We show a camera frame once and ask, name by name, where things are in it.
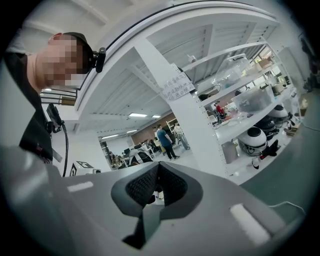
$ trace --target paper sign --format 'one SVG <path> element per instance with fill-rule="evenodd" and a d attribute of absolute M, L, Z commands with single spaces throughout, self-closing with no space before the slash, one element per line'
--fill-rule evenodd
<path fill-rule="evenodd" d="M 169 79 L 161 88 L 161 93 L 167 103 L 173 102 L 183 95 L 194 90 L 193 83 L 184 72 L 177 74 L 176 77 Z"/>

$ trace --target box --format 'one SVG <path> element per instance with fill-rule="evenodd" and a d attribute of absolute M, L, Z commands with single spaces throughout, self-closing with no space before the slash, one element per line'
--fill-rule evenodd
<path fill-rule="evenodd" d="M 258 62 L 261 68 L 266 69 L 273 65 L 273 62 L 270 58 L 263 58 L 261 61 Z"/>
<path fill-rule="evenodd" d="M 275 100 L 276 99 L 270 85 L 264 89 L 255 86 L 232 98 L 232 101 L 235 103 L 239 112 L 249 113 L 261 111 Z"/>

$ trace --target white wall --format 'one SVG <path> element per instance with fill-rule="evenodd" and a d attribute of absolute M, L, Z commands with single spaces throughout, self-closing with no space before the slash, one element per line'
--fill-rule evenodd
<path fill-rule="evenodd" d="M 74 161 L 87 162 L 102 172 L 110 172 L 111 168 L 101 149 L 99 139 L 95 131 L 86 131 L 79 134 L 68 132 L 69 150 L 66 176 L 69 176 L 72 163 Z M 63 157 L 61 163 L 53 160 L 53 164 L 58 167 L 60 174 L 64 172 L 66 142 L 63 131 L 52 133 L 52 148 Z"/>
<path fill-rule="evenodd" d="M 135 144 L 131 136 L 125 136 L 121 138 L 115 138 L 112 140 L 107 140 L 106 144 L 112 153 L 121 156 L 122 152 L 128 148 L 132 148 Z"/>

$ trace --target white plastic part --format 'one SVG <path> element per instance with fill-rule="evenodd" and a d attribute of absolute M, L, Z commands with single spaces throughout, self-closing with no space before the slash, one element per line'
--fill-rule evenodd
<path fill-rule="evenodd" d="M 246 130 L 245 132 L 241 133 L 238 136 L 238 140 L 240 140 L 244 144 L 251 146 L 251 147 L 259 147 L 261 145 L 264 145 L 267 141 L 267 137 L 266 137 L 266 134 L 261 129 L 259 129 L 259 130 L 261 133 L 257 137 L 249 136 L 248 131 Z"/>
<path fill-rule="evenodd" d="M 244 208 L 236 204 L 230 208 L 232 216 L 255 246 L 261 246 L 270 240 L 270 234 L 263 226 Z"/>

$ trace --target white ceiling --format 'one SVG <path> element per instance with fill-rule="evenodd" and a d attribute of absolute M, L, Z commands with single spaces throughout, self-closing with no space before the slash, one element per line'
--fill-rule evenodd
<path fill-rule="evenodd" d="M 47 0 L 26 20 L 22 40 L 27 52 L 39 51 L 48 38 L 58 32 L 83 33 L 91 46 L 101 40 L 112 25 L 122 17 L 134 13 L 135 8 L 152 4 L 150 0 Z M 157 42 L 155 47 L 170 63 L 184 68 L 188 55 L 201 59 L 209 54 L 266 39 L 275 27 L 263 23 L 223 22 L 185 30 L 171 38 Z M 243 51 L 252 58 L 260 46 Z M 163 115 L 169 105 L 152 88 L 159 88 L 137 53 L 116 77 L 106 76 L 98 93 L 89 100 L 89 114 L 96 119 L 80 126 L 81 131 L 95 130 L 98 136 L 125 134 L 151 122 L 150 118 L 128 118 L 130 113 Z M 207 61 L 187 71 L 195 83 L 213 75 L 226 56 Z"/>

